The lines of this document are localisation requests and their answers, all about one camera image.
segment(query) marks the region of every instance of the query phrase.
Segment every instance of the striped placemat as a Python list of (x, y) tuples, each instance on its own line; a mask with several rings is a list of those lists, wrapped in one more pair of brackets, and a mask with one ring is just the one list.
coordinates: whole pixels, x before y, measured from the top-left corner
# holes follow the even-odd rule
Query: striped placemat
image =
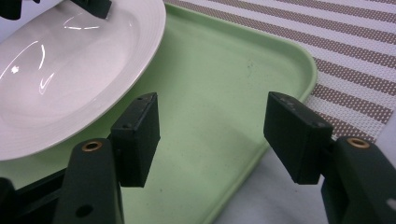
[(164, 0), (298, 43), (318, 83), (306, 104), (334, 136), (375, 141), (396, 106), (395, 0)]

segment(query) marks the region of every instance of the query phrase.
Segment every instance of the brass screw insert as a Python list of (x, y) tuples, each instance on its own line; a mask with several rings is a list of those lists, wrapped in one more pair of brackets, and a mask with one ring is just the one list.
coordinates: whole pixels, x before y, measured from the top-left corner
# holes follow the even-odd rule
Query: brass screw insert
[(88, 142), (86, 143), (83, 147), (82, 150), (85, 152), (92, 152), (95, 151), (99, 148), (102, 147), (102, 143), (98, 142), (98, 141), (92, 141), (92, 142)]
[(366, 149), (370, 147), (370, 144), (362, 139), (351, 137), (346, 140), (350, 145), (357, 148)]

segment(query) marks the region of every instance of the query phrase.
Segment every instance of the table surface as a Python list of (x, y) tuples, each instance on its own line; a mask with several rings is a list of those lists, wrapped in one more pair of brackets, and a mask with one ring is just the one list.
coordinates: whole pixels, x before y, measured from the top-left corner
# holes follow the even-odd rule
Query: table surface
[[(396, 2), (164, 0), (298, 43), (318, 83), (305, 102), (334, 137), (376, 142), (396, 166)], [(270, 150), (215, 223), (327, 223), (320, 186), (293, 184)]]

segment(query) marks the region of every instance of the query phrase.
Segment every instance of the white bowl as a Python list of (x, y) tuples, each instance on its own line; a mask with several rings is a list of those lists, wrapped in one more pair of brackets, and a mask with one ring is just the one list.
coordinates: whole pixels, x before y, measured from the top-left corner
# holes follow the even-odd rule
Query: white bowl
[(0, 160), (54, 146), (132, 88), (160, 45), (162, 0), (116, 0), (106, 20), (64, 1), (0, 44)]

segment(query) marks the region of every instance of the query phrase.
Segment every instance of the green tray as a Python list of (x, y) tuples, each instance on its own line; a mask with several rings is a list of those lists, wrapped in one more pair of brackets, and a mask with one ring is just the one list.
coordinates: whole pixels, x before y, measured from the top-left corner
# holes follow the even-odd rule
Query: green tray
[(127, 223), (209, 223), (268, 148), (268, 91), (305, 100), (317, 69), (299, 46), (166, 6), (163, 42), (137, 84), (90, 127), (57, 147), (0, 162), (17, 188), (64, 168), (78, 142), (106, 137), (139, 94), (156, 91), (162, 139), (143, 189), (122, 189)]

